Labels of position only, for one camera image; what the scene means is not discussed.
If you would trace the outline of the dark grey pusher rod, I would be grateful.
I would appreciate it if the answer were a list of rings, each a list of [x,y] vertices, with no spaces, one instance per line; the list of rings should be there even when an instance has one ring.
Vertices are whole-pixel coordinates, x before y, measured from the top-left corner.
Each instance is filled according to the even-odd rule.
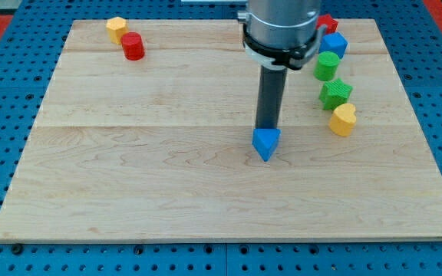
[[[256,129],[275,129],[278,126],[287,69],[271,70],[261,67],[256,105]]]

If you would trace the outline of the black clamp ring mount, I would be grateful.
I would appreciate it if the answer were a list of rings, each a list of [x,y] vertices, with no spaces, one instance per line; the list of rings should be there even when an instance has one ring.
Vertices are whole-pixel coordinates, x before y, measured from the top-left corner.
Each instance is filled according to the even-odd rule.
[[[273,71],[284,68],[293,71],[301,70],[318,52],[327,25],[319,26],[313,36],[305,44],[291,49],[270,48],[252,38],[247,27],[243,27],[243,47],[245,52],[261,66]]]

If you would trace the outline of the red block behind arm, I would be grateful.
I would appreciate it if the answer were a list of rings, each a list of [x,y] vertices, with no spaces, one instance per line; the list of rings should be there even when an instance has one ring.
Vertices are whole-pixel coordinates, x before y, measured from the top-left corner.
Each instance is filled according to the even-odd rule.
[[[338,21],[330,14],[319,15],[316,28],[319,29],[323,25],[326,26],[325,33],[329,35],[337,31]]]

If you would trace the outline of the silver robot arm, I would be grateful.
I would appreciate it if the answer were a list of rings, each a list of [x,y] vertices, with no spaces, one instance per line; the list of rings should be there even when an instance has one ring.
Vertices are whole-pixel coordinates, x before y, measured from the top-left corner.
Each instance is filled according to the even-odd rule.
[[[326,26],[317,26],[319,0],[248,0],[238,13],[245,52],[260,65],[256,129],[278,126],[289,70],[318,52]]]

